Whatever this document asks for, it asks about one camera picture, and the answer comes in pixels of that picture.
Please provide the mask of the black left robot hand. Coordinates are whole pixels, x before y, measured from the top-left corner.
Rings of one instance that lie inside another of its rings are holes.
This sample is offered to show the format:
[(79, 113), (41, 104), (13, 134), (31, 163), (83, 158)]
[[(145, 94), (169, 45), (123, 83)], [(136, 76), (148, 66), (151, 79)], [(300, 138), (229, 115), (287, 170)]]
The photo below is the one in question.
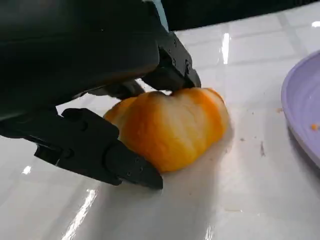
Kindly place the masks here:
[(49, 164), (118, 186), (156, 190), (163, 179), (86, 108), (56, 107), (84, 94), (118, 99), (200, 87), (193, 61), (168, 31), (160, 2), (3, 0), (0, 3), (0, 134), (36, 144)]

